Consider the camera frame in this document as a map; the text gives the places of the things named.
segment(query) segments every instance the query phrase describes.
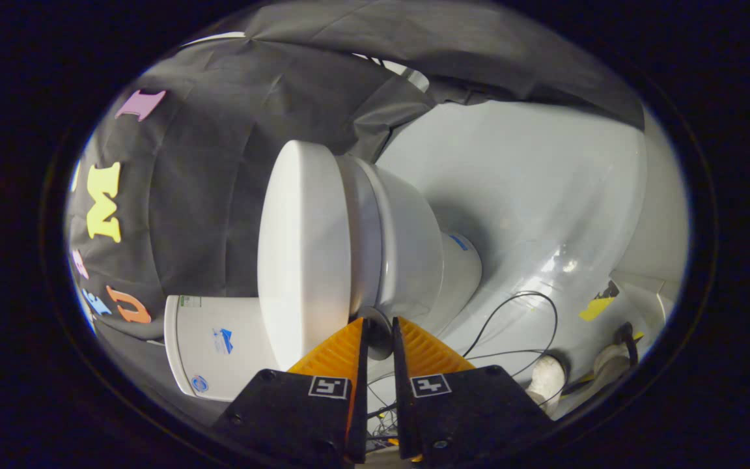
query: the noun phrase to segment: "black fabric backdrop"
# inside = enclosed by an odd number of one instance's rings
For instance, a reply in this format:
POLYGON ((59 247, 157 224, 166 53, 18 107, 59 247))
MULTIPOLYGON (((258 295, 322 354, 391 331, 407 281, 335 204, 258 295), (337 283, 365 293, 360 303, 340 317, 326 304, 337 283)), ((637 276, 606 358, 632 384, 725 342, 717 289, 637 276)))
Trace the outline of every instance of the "black fabric backdrop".
POLYGON ((431 80, 438 103, 485 98, 587 104, 644 127, 636 93, 615 72, 542 24, 483 0, 287 0, 200 32, 362 53, 431 80))
POLYGON ((351 54, 242 38, 182 48, 120 93, 85 147, 68 207, 70 249, 89 273, 78 290, 113 312, 100 320, 141 339, 163 335, 170 294, 256 296, 262 202, 282 146, 301 139, 373 161, 392 127, 434 105, 351 54), (141 122, 114 118, 137 89, 167 93, 141 122), (86 227, 87 172, 115 162, 119 243, 86 227), (106 285, 141 301, 152 322, 125 321, 106 285))

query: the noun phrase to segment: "wire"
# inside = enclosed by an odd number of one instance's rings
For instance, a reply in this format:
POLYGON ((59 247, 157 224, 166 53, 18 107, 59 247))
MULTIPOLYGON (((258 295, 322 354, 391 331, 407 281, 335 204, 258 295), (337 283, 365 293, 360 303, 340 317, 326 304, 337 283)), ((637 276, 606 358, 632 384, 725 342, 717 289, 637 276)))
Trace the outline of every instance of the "wire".
POLYGON ((383 399, 381 399, 381 397, 379 397, 378 393, 376 393, 375 391, 372 391, 372 386, 367 385, 367 388, 369 389, 369 392, 372 392, 372 395, 374 395, 376 399, 381 401, 381 404, 384 404, 384 406, 388 405, 386 401, 384 401, 383 399))
POLYGON ((557 321, 559 321, 557 320, 557 306, 554 306, 554 301, 551 301, 550 297, 545 296, 545 294, 542 294, 539 291, 518 291, 517 293, 513 294, 513 296, 508 298, 508 300, 503 301, 502 303, 499 304, 499 306, 494 308, 494 310, 491 312, 491 315, 489 315, 487 320, 485 320, 485 324, 482 325, 482 329, 479 330, 479 334, 477 334, 477 338, 474 339, 473 344, 471 344, 471 346, 467 348, 467 351, 465 351, 465 353, 463 353, 462 356, 467 358, 467 354, 471 353, 471 350, 473 350, 473 347, 476 347, 476 344, 479 343, 479 338, 482 337, 482 332, 485 332, 485 327, 488 327, 488 323, 491 322, 491 318, 493 318, 493 316, 497 314, 497 311, 499 311, 503 306, 505 306, 508 303, 508 301, 512 301, 512 300, 515 300, 517 298, 521 298, 524 296, 542 297, 550 303, 551 309, 554 311, 554 329, 551 331, 551 339, 548 341, 548 345, 546 345, 545 350, 550 349, 551 344, 554 342, 554 335, 556 335, 557 333, 557 321))
MULTIPOLYGON (((511 296, 510 298, 508 298, 505 301, 503 301, 502 303, 500 303, 499 306, 497 306, 496 308, 494 308, 494 310, 491 312, 491 315, 489 315, 489 317, 487 318, 487 320, 485 320, 485 324, 482 325, 482 329, 479 330, 479 334, 477 334, 477 338, 474 339, 473 344, 471 344, 471 346, 467 348, 467 351, 465 351, 465 353, 462 354, 462 357, 465 357, 468 360, 475 360, 477 358, 487 358, 489 356, 500 356, 500 354, 509 354, 509 353, 537 353, 537 354, 539 354, 538 357, 536 357, 531 362, 529 362, 529 365, 525 365, 523 369, 521 369, 520 371, 517 371, 516 373, 514 373, 513 375, 511 375, 511 377, 517 376, 521 372, 526 371, 531 365, 533 365, 534 363, 536 363, 537 360, 539 360, 540 358, 542 358, 546 354, 546 352, 548 352, 551 349, 551 344, 554 344, 554 337, 555 337, 555 335, 557 335, 557 323, 558 322, 559 322, 559 318, 557 318, 557 306, 554 305, 554 301, 551 301, 550 297, 545 296, 545 294, 542 294, 539 291, 530 291, 530 290, 518 291, 517 293, 513 294, 513 296, 511 296), (503 306, 505 306, 507 303, 509 303, 509 301, 515 300, 517 298, 523 298, 524 296, 539 296, 541 298, 544 298, 545 300, 548 301, 548 303, 550 303, 551 310, 554 312, 554 327, 551 330, 551 338, 548 339, 548 345, 546 345, 546 347, 544 348, 544 350, 533 350, 533 349, 529 349, 529 350, 509 350, 509 351, 492 353, 492 354, 482 354, 482 356, 474 356, 474 357, 471 357, 471 358, 467 358, 467 354, 470 353, 473 350, 473 347, 476 347, 477 343, 479 343, 479 339, 482 337, 482 333, 485 332, 485 327, 488 327, 488 323, 491 321, 491 318, 495 314, 497 314, 497 311, 499 311, 503 306)), ((383 380, 383 379, 385 379, 387 377, 391 377, 393 375, 394 375, 394 373, 387 373, 386 375, 383 375, 381 377, 375 378, 374 380, 369 381, 369 383, 367 383, 367 386, 369 386, 372 383, 375 383, 375 382, 377 382, 379 380, 383 380)), ((385 401, 382 400, 380 397, 378 397, 377 394, 375 394, 375 397, 377 397, 378 400, 381 401, 381 403, 386 404, 385 401)), ((548 398, 548 400, 546 401, 546 403, 548 401, 550 401, 552 398, 554 398, 554 395, 553 395, 553 397, 548 398)), ((381 407, 380 409, 375 410, 375 412, 368 413, 367 414, 367 419, 375 418, 376 416, 380 415, 381 413, 387 412, 388 410, 393 410, 396 407, 398 407, 397 403, 392 403, 389 406, 381 407)))

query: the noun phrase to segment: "label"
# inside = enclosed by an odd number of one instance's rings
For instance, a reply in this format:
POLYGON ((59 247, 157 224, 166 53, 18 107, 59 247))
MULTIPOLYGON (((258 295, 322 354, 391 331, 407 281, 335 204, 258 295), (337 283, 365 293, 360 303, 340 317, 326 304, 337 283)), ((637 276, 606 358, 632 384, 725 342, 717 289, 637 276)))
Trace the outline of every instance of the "label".
POLYGON ((178 301, 178 305, 186 308, 201 308, 202 297, 200 296, 184 296, 181 295, 181 299, 178 301))
POLYGON ((230 342, 232 332, 227 329, 214 329, 214 347, 220 354, 230 354, 233 351, 233 344, 230 342))
POLYGON ((190 384, 193 385, 193 388, 198 392, 205 392, 208 389, 208 381, 199 375, 193 377, 193 379, 190 380, 190 384))

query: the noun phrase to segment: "yellow foam letter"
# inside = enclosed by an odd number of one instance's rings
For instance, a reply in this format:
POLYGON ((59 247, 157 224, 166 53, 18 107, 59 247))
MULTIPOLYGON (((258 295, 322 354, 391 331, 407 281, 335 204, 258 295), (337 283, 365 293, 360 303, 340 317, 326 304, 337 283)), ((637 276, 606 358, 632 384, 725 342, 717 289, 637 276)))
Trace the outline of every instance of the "yellow foam letter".
POLYGON ((107 220, 117 209, 117 205, 109 197, 117 196, 119 179, 120 163, 115 162, 106 169, 97 169, 92 165, 89 169, 86 189, 94 199, 94 205, 86 214, 86 227, 92 239, 94 235, 103 235, 112 238, 116 243, 120 242, 120 223, 116 217, 107 220))

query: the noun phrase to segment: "toilet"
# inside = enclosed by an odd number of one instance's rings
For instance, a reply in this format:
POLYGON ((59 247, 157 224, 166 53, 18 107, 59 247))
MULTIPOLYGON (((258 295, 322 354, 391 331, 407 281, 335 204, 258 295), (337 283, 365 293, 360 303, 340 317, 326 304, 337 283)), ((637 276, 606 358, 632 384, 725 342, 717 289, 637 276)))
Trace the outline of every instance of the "toilet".
POLYGON ((288 370, 358 315, 387 329, 400 315, 437 335, 482 276, 470 241, 441 232, 413 186, 298 140, 268 181, 257 264, 258 299, 167 300, 167 357, 185 394, 232 401, 257 371, 288 370))

